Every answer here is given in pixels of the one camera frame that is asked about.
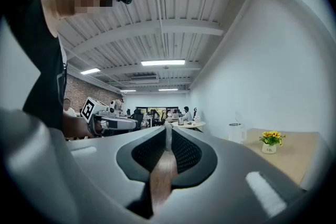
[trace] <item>ceiling light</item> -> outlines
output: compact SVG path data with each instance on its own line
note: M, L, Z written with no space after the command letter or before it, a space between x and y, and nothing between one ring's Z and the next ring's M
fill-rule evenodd
M159 61L142 61L143 66L176 66L184 65L185 60L159 60Z
M159 89L159 91L178 91L178 89Z
M93 69L90 69L90 70L83 71L83 72L81 72L81 74L86 75L86 74L91 74L91 73L95 73L95 72L99 72L99 71L100 70L98 68L93 68Z

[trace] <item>air conditioner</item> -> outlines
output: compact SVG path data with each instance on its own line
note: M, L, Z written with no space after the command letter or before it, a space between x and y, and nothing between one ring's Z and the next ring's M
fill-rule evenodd
M157 76L140 76L140 77L132 77L130 82L134 84L149 84L149 83L158 83L159 79Z

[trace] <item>white wall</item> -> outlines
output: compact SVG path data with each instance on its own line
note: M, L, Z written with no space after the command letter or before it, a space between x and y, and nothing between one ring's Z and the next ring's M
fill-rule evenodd
M137 106L152 108L178 106L181 111L186 106L185 93L127 94L124 99L125 110L130 109L131 113L133 113Z
M215 136L227 136L238 111L248 128L318 131L330 146L335 88L329 41L293 0L252 0L194 83L188 104Z

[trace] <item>potted plant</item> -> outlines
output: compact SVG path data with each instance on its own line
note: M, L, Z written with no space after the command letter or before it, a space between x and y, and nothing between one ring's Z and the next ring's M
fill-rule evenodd
M263 142L261 151L266 154L274 154L277 151L276 145L282 146L282 139L285 137L286 135L282 136L277 131L263 132L262 137L259 137L259 141Z

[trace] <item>brick wall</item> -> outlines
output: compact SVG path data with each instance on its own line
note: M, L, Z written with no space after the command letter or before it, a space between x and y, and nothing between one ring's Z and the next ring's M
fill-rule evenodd
M79 112L79 109L83 108L87 97L96 98L107 105L112 100L122 98L120 94L89 84L69 74L67 75L65 97L71 100L71 107L76 112Z

